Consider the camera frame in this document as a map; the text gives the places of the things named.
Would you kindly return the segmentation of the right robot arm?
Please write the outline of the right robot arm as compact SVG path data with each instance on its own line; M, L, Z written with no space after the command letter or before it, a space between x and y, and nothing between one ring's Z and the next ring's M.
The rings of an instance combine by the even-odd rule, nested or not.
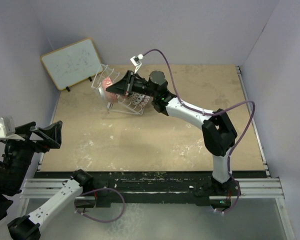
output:
M124 77L105 88L105 91L128 97L133 93L152 97L153 108L166 116L181 119L202 131L205 148L212 154L212 190L218 196L230 190L230 151L238 136L229 116L222 109L206 111L195 105L188 105L168 90L168 81L162 71L153 71L146 80L128 70Z

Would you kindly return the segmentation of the brown patterned bowl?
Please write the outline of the brown patterned bowl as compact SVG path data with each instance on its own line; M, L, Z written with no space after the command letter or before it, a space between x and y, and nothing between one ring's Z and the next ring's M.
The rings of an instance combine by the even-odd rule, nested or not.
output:
M128 96L129 101L134 105L138 105L141 102L142 98L143 97L136 92L133 92L131 95Z

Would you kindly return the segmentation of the red patterned bowl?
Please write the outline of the red patterned bowl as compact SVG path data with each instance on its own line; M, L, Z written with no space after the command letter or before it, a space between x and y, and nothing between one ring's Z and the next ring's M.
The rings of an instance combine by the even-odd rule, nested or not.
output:
M147 103L150 101L150 99L151 99L151 97L150 96L144 96L144 98L141 100L141 102L139 103L139 106L141 107L141 108L144 108L146 105L147 105Z

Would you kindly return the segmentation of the white wire dish rack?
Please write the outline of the white wire dish rack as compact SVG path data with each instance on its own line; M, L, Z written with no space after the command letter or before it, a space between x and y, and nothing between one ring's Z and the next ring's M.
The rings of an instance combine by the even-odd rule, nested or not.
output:
M128 98L120 100L118 99L117 94L106 91L106 88L116 83L120 76L121 74L113 68L110 68L108 65L101 64L98 68L97 74L92 80L91 88L103 101L108 111L128 115L143 115L145 107L141 108L132 104Z

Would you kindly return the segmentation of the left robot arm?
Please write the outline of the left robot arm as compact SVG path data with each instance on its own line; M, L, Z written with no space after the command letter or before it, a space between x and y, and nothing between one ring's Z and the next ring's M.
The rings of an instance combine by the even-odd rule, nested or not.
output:
M45 128L32 121L16 127L11 117L0 117L0 142L4 144L0 160L0 240L38 240L48 222L79 195L93 191L93 177L82 169L74 171L62 188L35 211L6 223L7 210L13 204L7 197L21 193L21 187L35 153L59 149L62 121Z

